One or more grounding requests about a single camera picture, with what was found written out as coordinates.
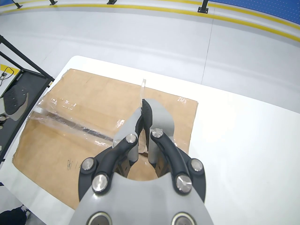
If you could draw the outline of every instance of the white floor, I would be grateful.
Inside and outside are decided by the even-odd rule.
[[[103,9],[10,14],[0,16],[0,34],[53,77],[72,56],[81,55],[300,113],[299,42],[212,19],[139,13]],[[29,68],[2,44],[0,50]],[[19,205],[5,187],[0,187],[0,197],[0,212]],[[28,224],[37,222],[34,218]]]

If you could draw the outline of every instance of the power outlet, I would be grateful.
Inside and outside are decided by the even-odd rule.
[[[1,76],[0,76],[0,81],[3,80],[3,79],[5,79],[6,76],[7,76],[6,73],[1,74]]]

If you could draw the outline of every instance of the black cable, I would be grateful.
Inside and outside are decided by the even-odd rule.
[[[9,77],[6,77],[6,78],[4,78],[4,79],[1,80],[0,87],[1,87],[2,82],[3,82],[4,80],[10,78],[10,77],[15,73],[11,67],[6,67],[6,69],[3,71],[3,73],[1,74],[1,76],[4,76],[4,73],[5,73],[5,71],[6,71],[8,68],[10,68],[10,69],[12,70],[12,74],[11,74]]]

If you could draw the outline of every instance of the metal screw cap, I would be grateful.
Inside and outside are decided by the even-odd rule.
[[[159,129],[159,128],[155,128],[153,131],[152,131],[152,135],[156,138],[160,138],[162,137],[162,135],[164,134],[163,130],[162,129]]]
[[[87,170],[91,169],[93,167],[93,165],[94,165],[94,159],[87,158],[82,162],[81,167],[83,170],[87,171]]]
[[[112,147],[116,147],[120,141],[121,139],[114,140],[114,142],[112,143]]]
[[[111,225],[112,221],[109,215],[105,212],[98,212],[94,214],[90,220],[88,225]]]
[[[186,175],[179,175],[177,177],[176,186],[182,193],[189,193],[193,187],[190,177]]]
[[[135,136],[134,134],[128,134],[128,135],[126,136],[126,141],[127,141],[128,143],[134,143],[135,140],[136,140],[136,136]]]
[[[97,175],[92,182],[92,188],[95,192],[102,192],[108,184],[108,179],[104,174]]]
[[[194,171],[199,172],[203,169],[203,164],[198,159],[192,159],[191,165]]]
[[[171,225],[195,225],[195,222],[189,214],[180,212],[173,217]]]

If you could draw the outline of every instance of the black mesh pad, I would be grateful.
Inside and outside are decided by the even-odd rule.
[[[5,112],[8,115],[14,114],[20,106],[26,101],[26,90],[18,87],[17,85],[12,86],[3,95]]]

